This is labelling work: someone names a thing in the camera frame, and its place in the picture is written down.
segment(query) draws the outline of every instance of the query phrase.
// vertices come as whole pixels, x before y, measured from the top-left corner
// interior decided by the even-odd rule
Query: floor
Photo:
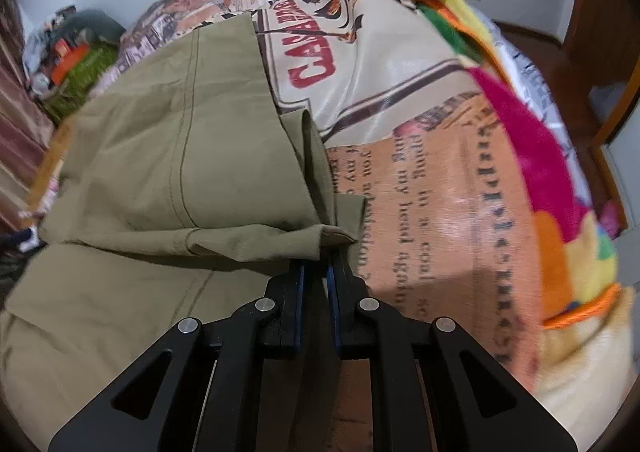
[[[517,32],[503,32],[503,35],[531,58],[545,77],[574,142],[591,190],[593,208],[600,215],[610,196],[589,152],[589,144],[600,129],[600,122],[587,101],[590,83],[582,76],[577,65],[555,44]]]

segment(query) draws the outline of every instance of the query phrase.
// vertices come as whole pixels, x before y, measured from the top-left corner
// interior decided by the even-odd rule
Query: wooden door frame
[[[616,204],[618,211],[618,219],[620,220],[620,226],[622,229],[629,227],[628,220],[625,214],[625,208],[622,203],[622,197],[620,196],[620,190],[614,178],[613,172],[609,167],[609,163],[604,156],[602,146],[606,143],[612,142],[617,133],[624,125],[626,119],[636,108],[638,98],[640,97],[640,58],[636,63],[636,67],[631,73],[631,77],[626,83],[625,90],[620,96],[611,114],[604,122],[598,133],[595,135],[590,145],[591,154],[600,171],[604,185],[607,188],[607,192],[612,197],[612,200]]]

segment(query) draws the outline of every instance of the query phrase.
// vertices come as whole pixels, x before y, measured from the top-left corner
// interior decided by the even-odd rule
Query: silver screw head
[[[255,308],[258,311],[271,311],[276,307],[276,303],[271,298],[261,298],[255,301]]]
[[[456,328],[456,323],[448,317],[438,318],[436,327],[445,333],[451,333]]]
[[[195,318],[183,318],[178,322],[180,333],[193,333],[198,328],[198,321]]]
[[[364,311],[375,311],[380,307],[380,302],[371,297],[363,298],[358,304]]]

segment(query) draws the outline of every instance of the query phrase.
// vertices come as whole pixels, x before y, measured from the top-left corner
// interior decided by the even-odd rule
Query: blanket
[[[491,35],[463,0],[162,0],[124,35],[93,95],[159,48],[236,15],[254,22],[280,114],[308,110],[335,190],[367,198],[356,261],[372,295],[420,320],[457,318],[534,392],[553,362],[546,331],[600,320],[579,350],[598,336],[624,338],[604,329],[615,309],[628,311],[614,254],[594,250],[607,240],[576,201],[556,142],[526,116]],[[521,139],[521,122],[543,150]],[[561,180],[557,191],[547,172]],[[612,381],[610,371],[591,371],[602,385]],[[342,368],[330,447],[370,446],[367,381],[363,364]],[[567,388],[556,383],[554,394]],[[620,402],[613,390],[610,399],[609,411]],[[600,427],[610,416],[598,417]]]

